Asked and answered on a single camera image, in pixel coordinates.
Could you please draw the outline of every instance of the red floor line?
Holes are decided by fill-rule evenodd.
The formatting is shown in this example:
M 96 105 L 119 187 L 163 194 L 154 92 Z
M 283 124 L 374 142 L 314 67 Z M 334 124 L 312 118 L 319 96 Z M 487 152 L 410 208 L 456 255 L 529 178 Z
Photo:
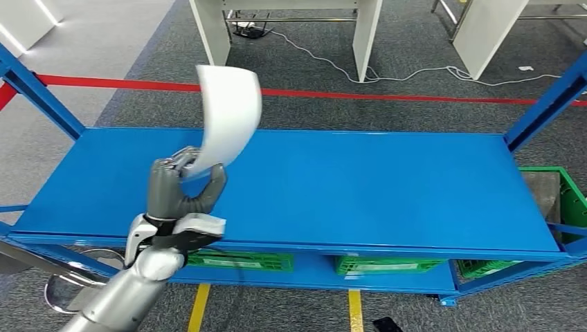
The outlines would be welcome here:
M 39 79 L 47 85 L 61 86 L 86 86 L 97 88 L 118 88 L 138 90 L 160 90 L 160 91 L 200 91 L 198 84 L 154 82 L 140 80 L 117 80 L 108 78 L 92 77 L 66 77 L 56 75 L 38 75 Z M 468 102 L 468 103 L 492 103 L 492 104 L 522 104 L 532 105 L 536 102 L 533 99 L 515 98 L 458 98 L 429 95 L 369 95 L 359 93 L 338 93 L 320 91 L 302 91 L 286 89 L 261 89 L 263 95 L 282 97 L 302 98 L 329 98 L 329 99 L 350 99 L 350 100 L 398 100 L 407 102 Z M 587 106 L 587 101 L 575 101 L 573 106 Z
M 37 75 L 47 85 L 83 86 L 93 88 L 116 88 L 136 90 L 185 91 L 198 92 L 198 84 L 168 83 L 138 80 L 117 80 L 112 78 L 67 77 L 56 75 Z
M 14 90 L 8 83 L 2 84 L 0 86 L 0 111 L 11 101 L 14 96 L 17 94 L 17 91 Z

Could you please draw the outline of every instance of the blue shelf top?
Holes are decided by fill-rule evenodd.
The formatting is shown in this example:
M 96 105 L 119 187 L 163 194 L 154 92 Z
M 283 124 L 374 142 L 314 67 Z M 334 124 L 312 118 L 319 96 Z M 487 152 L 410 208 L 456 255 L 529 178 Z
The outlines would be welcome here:
M 86 130 L 13 230 L 125 238 L 152 161 L 201 134 Z M 259 130 L 227 172 L 227 243 L 559 252 L 501 135 Z

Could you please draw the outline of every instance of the lower shelf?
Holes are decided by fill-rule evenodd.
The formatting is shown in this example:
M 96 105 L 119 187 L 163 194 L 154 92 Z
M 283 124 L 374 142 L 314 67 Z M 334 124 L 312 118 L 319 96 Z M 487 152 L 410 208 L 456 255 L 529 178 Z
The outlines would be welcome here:
M 240 280 L 239 271 L 236 269 L 186 266 L 171 281 L 188 284 L 364 289 L 398 293 L 457 293 L 448 262 L 440 264 L 427 273 L 345 276 L 336 274 L 334 260 L 330 256 L 295 254 L 293 272 L 241 271 L 243 280 Z

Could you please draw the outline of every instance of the yellow floor line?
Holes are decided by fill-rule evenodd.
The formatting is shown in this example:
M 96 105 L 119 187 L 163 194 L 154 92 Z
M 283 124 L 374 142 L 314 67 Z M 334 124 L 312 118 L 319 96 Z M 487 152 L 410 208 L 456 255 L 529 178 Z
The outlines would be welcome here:
M 210 293 L 210 284 L 198 285 L 198 293 L 196 293 L 196 300 L 192 307 L 192 315 L 190 316 L 190 323 L 188 325 L 188 332 L 199 332 L 201 322 L 204 318 L 204 311 L 206 310 L 206 302 L 208 301 L 208 294 Z
M 361 309 L 361 291 L 349 290 L 350 332 L 363 332 L 363 310 Z

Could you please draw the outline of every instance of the blue metal post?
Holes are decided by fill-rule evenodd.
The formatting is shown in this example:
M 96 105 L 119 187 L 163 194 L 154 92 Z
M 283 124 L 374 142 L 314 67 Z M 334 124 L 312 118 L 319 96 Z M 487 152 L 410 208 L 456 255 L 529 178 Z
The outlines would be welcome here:
M 3 79 L 43 111 L 59 128 L 77 140 L 84 125 L 31 73 L 0 44 L 0 73 Z
M 586 74 L 587 52 L 505 134 L 511 152 L 519 150 L 587 89 Z

